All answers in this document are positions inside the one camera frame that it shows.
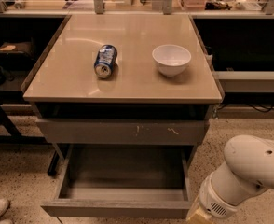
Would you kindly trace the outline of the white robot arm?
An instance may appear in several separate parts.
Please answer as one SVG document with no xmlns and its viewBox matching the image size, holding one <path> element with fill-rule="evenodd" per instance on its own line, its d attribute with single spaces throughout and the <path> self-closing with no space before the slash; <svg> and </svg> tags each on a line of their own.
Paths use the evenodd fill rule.
<svg viewBox="0 0 274 224">
<path fill-rule="evenodd" d="M 274 140 L 237 135 L 226 142 L 224 162 L 202 182 L 186 224 L 214 224 L 246 200 L 274 189 Z"/>
</svg>

